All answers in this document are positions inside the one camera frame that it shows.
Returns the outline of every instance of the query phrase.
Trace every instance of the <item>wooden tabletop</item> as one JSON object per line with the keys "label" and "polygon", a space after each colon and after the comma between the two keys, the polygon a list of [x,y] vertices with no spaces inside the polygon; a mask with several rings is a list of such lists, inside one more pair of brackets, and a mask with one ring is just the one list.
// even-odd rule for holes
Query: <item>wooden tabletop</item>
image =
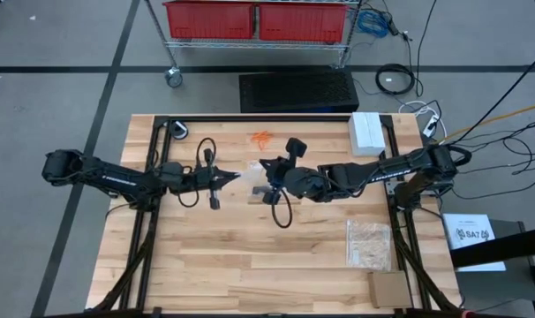
{"label": "wooden tabletop", "polygon": [[[403,154],[420,148],[415,117],[393,114],[392,118],[399,151]],[[153,121],[152,115],[132,116],[123,166],[144,169]],[[308,145],[298,166],[316,169],[323,163],[375,161],[375,157],[351,156],[346,122],[189,122],[187,126],[189,136],[173,142],[169,161],[193,166],[199,141],[211,137],[218,147],[218,167],[243,172],[243,176],[219,192],[220,210],[209,208],[206,192],[201,192],[194,208],[183,208],[174,195],[162,198],[145,310],[162,307],[164,313],[392,313],[391,309],[373,308],[368,271],[346,265],[347,220],[389,224],[382,183],[368,185],[357,199],[324,204],[292,200],[294,220],[286,230],[274,224],[269,206],[251,196],[252,187],[263,182],[254,168],[258,159],[286,155],[289,137]],[[260,151],[251,137],[262,131],[274,137]],[[183,200],[191,203],[194,194],[183,195]],[[123,203],[122,199],[113,200],[111,207]],[[278,211],[285,222],[286,207],[281,204],[283,200]],[[423,205],[438,210],[433,199],[423,199]],[[135,211],[128,208],[115,210],[109,216],[87,307],[100,302],[123,272],[134,217]],[[414,221],[426,271],[458,305],[460,295],[440,219],[417,210]],[[415,307],[419,307],[412,272],[410,277]],[[138,281],[136,276],[131,304]]]}

